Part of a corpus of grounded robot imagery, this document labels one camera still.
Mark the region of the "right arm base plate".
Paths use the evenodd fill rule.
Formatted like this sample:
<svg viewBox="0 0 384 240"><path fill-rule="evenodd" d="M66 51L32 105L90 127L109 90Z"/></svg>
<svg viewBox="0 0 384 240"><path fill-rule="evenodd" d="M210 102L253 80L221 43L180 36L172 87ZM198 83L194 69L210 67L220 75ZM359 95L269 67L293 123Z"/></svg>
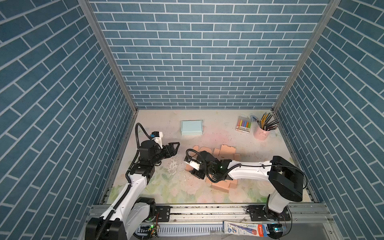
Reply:
<svg viewBox="0 0 384 240"><path fill-rule="evenodd" d="M288 207L285 207L282 213L276 213L266 205L249 205L246 207L246 213L250 215L252 222L284 222L292 219Z"/></svg>

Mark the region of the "light blue paper box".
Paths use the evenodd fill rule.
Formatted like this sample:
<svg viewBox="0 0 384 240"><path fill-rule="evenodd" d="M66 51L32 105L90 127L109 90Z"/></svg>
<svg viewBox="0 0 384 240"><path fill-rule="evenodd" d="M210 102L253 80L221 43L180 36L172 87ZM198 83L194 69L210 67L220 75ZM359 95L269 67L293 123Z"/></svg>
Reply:
<svg viewBox="0 0 384 240"><path fill-rule="evenodd" d="M203 134L202 120L189 120L181 122L182 136L200 136Z"/></svg>

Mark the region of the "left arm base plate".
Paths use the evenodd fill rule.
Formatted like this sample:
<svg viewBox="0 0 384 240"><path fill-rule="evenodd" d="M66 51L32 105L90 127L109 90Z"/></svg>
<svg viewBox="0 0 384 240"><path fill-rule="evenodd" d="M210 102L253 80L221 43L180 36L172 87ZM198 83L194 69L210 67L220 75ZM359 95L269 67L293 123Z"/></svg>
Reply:
<svg viewBox="0 0 384 240"><path fill-rule="evenodd" d="M150 222L169 222L171 214L170 206L156 206L150 208Z"/></svg>

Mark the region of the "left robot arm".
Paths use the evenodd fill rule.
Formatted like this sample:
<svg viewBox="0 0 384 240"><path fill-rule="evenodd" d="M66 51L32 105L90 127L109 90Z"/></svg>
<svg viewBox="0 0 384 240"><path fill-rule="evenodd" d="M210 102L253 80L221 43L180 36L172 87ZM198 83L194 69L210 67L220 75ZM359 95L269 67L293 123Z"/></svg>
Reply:
<svg viewBox="0 0 384 240"><path fill-rule="evenodd" d="M98 218L86 226L86 240L128 240L139 225L155 218L156 202L140 197L151 180L155 166L178 153L179 142L160 146L155 140L146 140L139 146L134 163L126 172L127 183L117 199Z"/></svg>

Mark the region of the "pink paper box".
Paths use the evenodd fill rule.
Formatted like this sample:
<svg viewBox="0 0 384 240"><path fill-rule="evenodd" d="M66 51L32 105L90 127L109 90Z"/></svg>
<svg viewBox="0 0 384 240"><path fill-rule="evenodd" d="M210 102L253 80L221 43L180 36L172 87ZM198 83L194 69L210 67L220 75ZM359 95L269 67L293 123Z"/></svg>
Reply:
<svg viewBox="0 0 384 240"><path fill-rule="evenodd" d="M241 159L234 147L221 145L219 149L194 146L186 150L186 171L206 181L212 188L228 193L238 181L229 176L230 163Z"/></svg>

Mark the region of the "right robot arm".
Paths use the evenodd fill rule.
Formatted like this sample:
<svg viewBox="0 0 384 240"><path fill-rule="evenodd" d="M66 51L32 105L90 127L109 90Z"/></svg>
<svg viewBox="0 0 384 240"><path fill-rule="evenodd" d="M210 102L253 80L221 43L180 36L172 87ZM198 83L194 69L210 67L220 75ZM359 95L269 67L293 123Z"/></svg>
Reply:
<svg viewBox="0 0 384 240"><path fill-rule="evenodd" d="M274 156L270 161L245 163L230 159L218 160L206 151L187 149L185 162L194 168L190 171L192 175L202 180L207 177L215 184L239 179L270 182L274 191L263 207L264 216L270 220L276 220L288 209L289 203L303 200L306 175L280 156Z"/></svg>

